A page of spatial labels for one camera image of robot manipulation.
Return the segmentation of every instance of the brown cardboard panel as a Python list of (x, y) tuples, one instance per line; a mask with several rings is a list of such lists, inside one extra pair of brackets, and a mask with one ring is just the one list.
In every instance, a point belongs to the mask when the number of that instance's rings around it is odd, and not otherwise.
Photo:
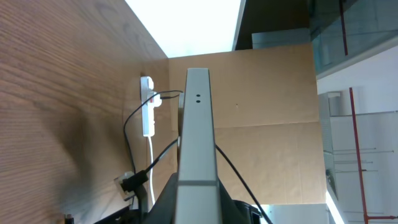
[(187, 69), (195, 67), (210, 69), (215, 128), (318, 121), (310, 44), (170, 58), (170, 89), (184, 90)]
[[(216, 129), (226, 153), (261, 204), (325, 203), (326, 179), (318, 122)], [(217, 154), (218, 175), (233, 199), (253, 203)]]

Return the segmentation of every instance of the wood grain surface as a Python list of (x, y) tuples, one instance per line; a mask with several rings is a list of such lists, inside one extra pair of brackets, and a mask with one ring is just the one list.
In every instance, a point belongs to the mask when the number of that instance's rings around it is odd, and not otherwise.
[[(124, 1), (1, 1), (0, 223), (93, 223), (126, 205), (113, 179), (131, 170), (122, 126), (142, 75), (169, 89), (167, 57)], [(171, 140), (169, 105), (156, 114), (155, 154)], [(141, 134), (139, 114), (128, 126), (138, 170)]]

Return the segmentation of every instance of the white power strip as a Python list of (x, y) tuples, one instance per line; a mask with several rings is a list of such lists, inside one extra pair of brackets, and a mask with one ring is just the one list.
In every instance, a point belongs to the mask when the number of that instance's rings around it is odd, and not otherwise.
[[(141, 103), (144, 103), (151, 96), (156, 94), (154, 91), (154, 82), (150, 77), (141, 77)], [(144, 137), (155, 135), (154, 108), (162, 104), (160, 95), (153, 97), (148, 103), (142, 106), (142, 134)]]

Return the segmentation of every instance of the power outlet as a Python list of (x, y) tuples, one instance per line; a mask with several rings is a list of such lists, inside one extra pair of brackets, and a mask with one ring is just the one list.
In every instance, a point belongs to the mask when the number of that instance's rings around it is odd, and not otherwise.
[[(151, 77), (141, 77), (141, 103), (144, 103), (151, 96), (156, 94), (154, 91), (154, 82)], [(155, 135), (155, 116), (154, 108), (162, 104), (160, 95), (156, 95), (142, 106), (142, 134), (144, 137)]]

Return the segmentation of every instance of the white cable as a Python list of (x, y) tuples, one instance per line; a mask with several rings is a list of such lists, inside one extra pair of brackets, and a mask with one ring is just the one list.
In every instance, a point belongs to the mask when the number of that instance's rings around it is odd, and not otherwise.
[[(150, 149), (150, 163), (154, 162), (154, 150), (152, 148), (152, 139), (148, 136), (149, 141), (149, 149)], [(152, 197), (152, 206), (155, 205), (155, 194), (154, 194), (154, 185), (152, 183), (152, 174), (154, 172), (154, 168), (150, 170), (149, 173), (149, 187), (150, 187), (150, 196)]]

